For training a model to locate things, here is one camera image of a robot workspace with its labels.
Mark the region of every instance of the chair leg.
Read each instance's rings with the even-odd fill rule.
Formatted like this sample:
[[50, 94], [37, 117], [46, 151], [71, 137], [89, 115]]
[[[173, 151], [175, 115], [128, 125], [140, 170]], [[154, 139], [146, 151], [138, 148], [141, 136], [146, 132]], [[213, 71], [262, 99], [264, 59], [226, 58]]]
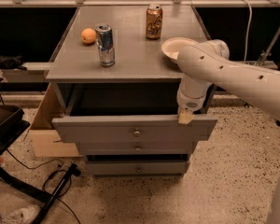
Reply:
[[65, 175], [63, 176], [62, 180], [58, 184], [58, 186], [55, 188], [52, 194], [37, 189], [25, 182], [20, 181], [16, 177], [13, 177], [8, 172], [6, 172], [3, 168], [0, 167], [0, 178], [4, 180], [7, 184], [9, 184], [14, 189], [17, 189], [37, 200], [42, 202], [44, 206], [41, 208], [38, 216], [36, 217], [33, 224], [39, 224], [49, 211], [49, 209], [53, 206], [56, 199], [58, 199], [60, 193], [62, 192], [63, 188], [65, 187], [66, 183], [69, 181], [72, 175], [79, 176], [80, 171], [78, 170], [77, 166], [73, 163]]

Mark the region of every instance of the cabinet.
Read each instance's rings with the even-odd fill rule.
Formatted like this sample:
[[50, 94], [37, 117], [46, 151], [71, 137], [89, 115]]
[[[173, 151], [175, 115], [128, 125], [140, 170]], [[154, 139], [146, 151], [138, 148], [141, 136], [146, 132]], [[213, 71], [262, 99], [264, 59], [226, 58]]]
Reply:
[[[217, 122], [204, 114], [178, 123], [182, 73], [161, 52], [173, 37], [206, 40], [191, 6], [163, 6], [158, 40], [146, 39], [146, 9], [81, 7], [47, 76], [64, 111], [53, 124], [63, 142], [77, 145], [91, 175], [182, 175]], [[107, 68], [95, 45], [79, 40], [101, 21], [111, 24], [115, 43], [116, 64]]]

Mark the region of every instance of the shoe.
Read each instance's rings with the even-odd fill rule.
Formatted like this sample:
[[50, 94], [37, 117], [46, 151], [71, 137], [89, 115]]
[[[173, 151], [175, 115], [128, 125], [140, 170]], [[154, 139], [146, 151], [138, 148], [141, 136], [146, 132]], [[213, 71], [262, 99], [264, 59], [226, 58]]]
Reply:
[[1, 220], [2, 224], [31, 224], [38, 213], [40, 212], [40, 207], [38, 205], [29, 205], [27, 207], [21, 208], [3, 217]]

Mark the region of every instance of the white robotic arm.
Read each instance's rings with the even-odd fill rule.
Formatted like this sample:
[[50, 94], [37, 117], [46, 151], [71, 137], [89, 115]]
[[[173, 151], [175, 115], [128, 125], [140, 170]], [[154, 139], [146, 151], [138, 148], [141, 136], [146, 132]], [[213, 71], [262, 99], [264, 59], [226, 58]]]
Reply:
[[187, 46], [177, 62], [184, 73], [177, 93], [181, 110], [199, 110], [213, 83], [280, 121], [280, 71], [227, 60], [229, 50], [220, 40]]

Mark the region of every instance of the orange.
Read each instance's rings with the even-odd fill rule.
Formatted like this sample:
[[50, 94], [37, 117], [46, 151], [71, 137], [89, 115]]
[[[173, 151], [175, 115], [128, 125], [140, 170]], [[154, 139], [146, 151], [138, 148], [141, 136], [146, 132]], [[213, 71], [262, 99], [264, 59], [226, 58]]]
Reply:
[[81, 33], [81, 39], [85, 44], [90, 44], [95, 41], [96, 33], [92, 28], [85, 28]]

